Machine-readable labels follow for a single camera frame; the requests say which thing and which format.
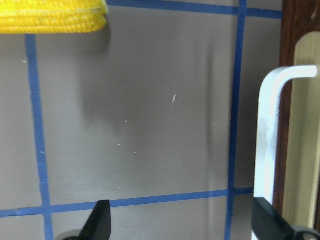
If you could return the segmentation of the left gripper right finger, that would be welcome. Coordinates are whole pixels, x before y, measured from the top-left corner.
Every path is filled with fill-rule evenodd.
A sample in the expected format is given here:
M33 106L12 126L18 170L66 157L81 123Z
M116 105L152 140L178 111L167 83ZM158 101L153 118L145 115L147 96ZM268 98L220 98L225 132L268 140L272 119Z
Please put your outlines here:
M314 229L290 225L263 197L252 200L251 229L253 240L319 240Z

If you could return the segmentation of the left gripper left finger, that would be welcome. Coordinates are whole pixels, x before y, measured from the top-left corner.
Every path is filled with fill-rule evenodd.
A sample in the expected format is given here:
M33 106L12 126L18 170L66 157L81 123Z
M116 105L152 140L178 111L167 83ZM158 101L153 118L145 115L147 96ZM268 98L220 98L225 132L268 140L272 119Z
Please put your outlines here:
M109 200L99 200L83 228L77 235L71 232L57 237L57 240L109 240L112 233L111 204Z

